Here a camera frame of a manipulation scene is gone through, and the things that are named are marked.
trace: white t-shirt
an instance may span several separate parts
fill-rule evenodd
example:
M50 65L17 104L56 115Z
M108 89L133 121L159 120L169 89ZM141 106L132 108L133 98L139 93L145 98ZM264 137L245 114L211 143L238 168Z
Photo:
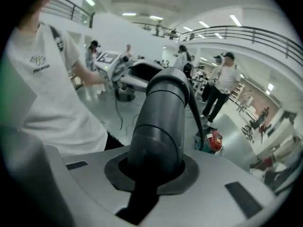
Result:
M37 95L23 130L63 156L103 151L107 131L80 101L68 77L79 52L67 33L62 39L60 52L50 27L41 24L35 35L15 29L8 42L10 63Z
M180 70L183 70L183 67L188 63L188 60L187 60L187 53L186 52L183 52L181 53L177 59L176 59L176 62L175 64L173 65L173 67L175 68L178 68Z
M235 81L241 81L241 72L239 68L235 68L235 65L228 67L222 66L221 74L216 83L218 90L231 90Z

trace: person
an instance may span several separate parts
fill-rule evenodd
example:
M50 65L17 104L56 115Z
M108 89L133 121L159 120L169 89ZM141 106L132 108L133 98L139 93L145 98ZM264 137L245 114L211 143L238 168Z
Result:
M161 27L161 20L158 21L157 25L156 25L156 36L159 36L159 29Z
M237 108L237 111L239 111L239 113L241 113L241 111L244 111L243 109L246 103L248 102L248 100L250 99L250 96L251 96L250 90L244 94L243 98L240 101L239 107Z
M211 91L214 88L215 82L218 79L218 73L222 69L222 67L221 67L221 64L222 64L221 56L217 55L217 56L214 56L214 58L215 58L215 64L217 66L213 69L212 73L210 74L210 76L208 78L208 82L207 82L207 84L205 85L205 87L203 89L203 92L202 92L202 95L201 95L202 103L205 103L208 100L208 97L209 97Z
M127 55L127 57L132 57L131 48L132 48L132 46L130 44L126 45L126 55Z
M190 37L189 37L189 40L193 40L195 38L195 34L194 33L191 33L190 34Z
M90 43L89 48L86 52L85 62L86 66L90 71L95 71L96 68L94 68L94 61L98 58L98 56L101 54L97 51L97 48L100 47L97 40L93 40Z
M179 55L175 61L173 67L180 69L183 71L183 68L186 64L191 62L191 57L187 52L187 48L184 45L179 46Z
M96 71L97 69L94 66L94 61L99 57L101 52L97 51L97 48L100 47L97 40L93 40L90 43L90 46L86 52L85 62L88 70L90 71ZM104 84L95 84L93 85L95 92L97 95L100 95L102 92L105 92L105 86Z
M170 32L170 36L169 36L169 40L173 40L174 37L176 36L177 32L176 29L174 28L171 32Z
M195 70L196 70L196 68L197 68L197 66L195 66L195 56L194 55L191 55L190 56L190 58L191 58L191 65L192 65L192 68L191 68L191 70L190 70L190 78L193 78L193 76L194 76L194 74L195 74Z
M57 147L62 156L122 147L80 101L67 71L72 70L88 86L106 80L82 65L77 45L67 32L60 32L55 40L52 27L39 22L39 13L49 1L37 0L28 9L5 51L8 66L36 95L22 130Z
M257 121L253 124L253 129L255 130L256 128L259 127L260 124L262 124L265 120L265 118L268 116L269 113L269 107L265 108L262 110L259 118L257 119Z
M230 93L237 87L238 82L241 80L240 70L237 69L234 60L235 57L233 53L227 52L224 55L224 64L221 67L221 71L218 73L219 78L209 95L205 109L200 115L202 119L207 119L206 124L208 126L212 125L214 118L228 99ZM217 103L215 104L212 113L209 115L216 100Z

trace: metal railing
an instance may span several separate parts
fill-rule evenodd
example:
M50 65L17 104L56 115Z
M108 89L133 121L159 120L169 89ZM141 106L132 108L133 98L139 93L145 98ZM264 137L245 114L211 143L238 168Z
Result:
M180 41L195 40L203 42L205 39L246 40L251 41L252 44L266 45L303 66L303 48L298 43L265 29L248 26L214 26L186 32L182 34Z
M43 12L57 15L81 23L92 28L95 13L88 13L69 0L51 0L43 9Z
M136 24L142 29L149 31L154 36L158 36L162 38L166 37L168 39L170 38L171 40L178 42L180 41L180 37L182 36L181 33L176 31L176 35L172 37L170 33L173 29L166 28L163 26L157 26L157 25L146 24L146 23L137 23L137 22L133 22L133 24Z

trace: black cable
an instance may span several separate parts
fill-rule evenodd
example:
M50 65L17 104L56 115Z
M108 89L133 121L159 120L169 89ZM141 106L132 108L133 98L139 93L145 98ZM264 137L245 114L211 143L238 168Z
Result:
M139 115L140 113L136 114L135 117L133 118L132 122L133 122L133 126L134 126L134 119Z
M119 139L121 139L121 138L123 138L123 137L125 137L125 136L127 136L127 127L129 127L129 126L132 126L132 125L131 125L131 124L129 124L129 125L127 125L127 126L126 126L126 128L125 128L125 132L126 132L126 134L125 134L125 135L123 135L123 136L121 136L121 137L119 137L119 138L118 138L118 140L119 140Z
M119 130L122 130L122 127L123 127L123 118L122 118L122 115L121 115L121 113L119 111L119 108L118 108L118 100L117 100L116 95L115 95L115 105L116 105L116 112L117 112L119 118L121 119L121 127L120 127Z
M132 124L127 125L126 128L125 128L126 134L123 135L123 136L121 136L120 138L123 138L123 137L127 136L127 127L128 127L128 126L134 126L134 119L135 119L139 114L140 114L140 113L136 114L136 115L133 117Z

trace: black slot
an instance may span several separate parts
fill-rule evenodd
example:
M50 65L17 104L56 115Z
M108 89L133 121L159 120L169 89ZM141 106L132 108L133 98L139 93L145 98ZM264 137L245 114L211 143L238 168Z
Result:
M226 184L225 187L247 218L254 216L263 209L254 197L241 185L241 183L229 183Z
M83 166L88 165L85 161L79 161L79 162L75 162L75 163L70 163L66 165L66 168L70 171L73 169L77 169Z

